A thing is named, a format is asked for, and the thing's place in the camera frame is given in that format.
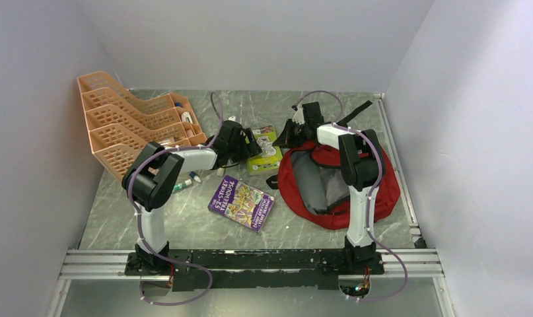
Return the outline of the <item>green activity book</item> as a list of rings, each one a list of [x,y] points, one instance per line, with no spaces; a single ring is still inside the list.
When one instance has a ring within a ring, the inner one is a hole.
[[[246,161],[249,174],[259,175],[276,171],[279,168],[283,154],[279,147],[273,145],[273,142],[277,139],[275,127],[266,125],[253,129],[252,133],[262,153]]]

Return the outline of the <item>red backpack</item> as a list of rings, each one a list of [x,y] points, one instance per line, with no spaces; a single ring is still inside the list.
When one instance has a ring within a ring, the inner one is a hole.
[[[372,129],[362,131],[376,147],[383,167],[382,179],[374,203],[374,221],[388,217],[400,198],[401,190],[396,176],[388,172],[392,167],[388,155],[380,146]],[[378,176],[378,166],[371,148],[364,143],[358,144],[359,163],[373,167],[362,176],[366,185],[372,185]],[[341,173],[338,137],[336,146],[321,145],[318,138],[304,142],[300,147],[286,148],[278,168],[278,173],[267,179],[267,185],[279,190],[284,202],[296,215],[309,220],[325,229],[338,230],[349,226],[351,198],[348,185]]]

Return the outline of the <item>purple treehouse book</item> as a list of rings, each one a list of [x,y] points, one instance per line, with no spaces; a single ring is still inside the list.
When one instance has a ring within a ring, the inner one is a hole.
[[[208,210],[260,232],[274,202],[273,196],[226,175],[211,198]]]

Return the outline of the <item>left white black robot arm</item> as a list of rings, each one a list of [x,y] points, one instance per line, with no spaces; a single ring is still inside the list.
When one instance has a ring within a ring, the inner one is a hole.
[[[135,210],[135,254],[141,267],[158,275],[175,260],[168,256],[163,207],[170,199],[180,174],[216,170],[262,153],[250,128],[232,120],[223,121],[203,143],[189,147],[165,147],[147,143],[122,178],[122,187]]]

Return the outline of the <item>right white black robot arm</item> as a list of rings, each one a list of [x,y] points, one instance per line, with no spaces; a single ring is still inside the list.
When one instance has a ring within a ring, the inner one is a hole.
[[[324,119],[318,102],[303,104],[274,142],[287,152],[267,179],[296,215],[325,229],[346,229],[342,263],[350,273],[375,259],[372,226],[389,216],[400,193],[374,130],[348,126],[371,104],[335,123]]]

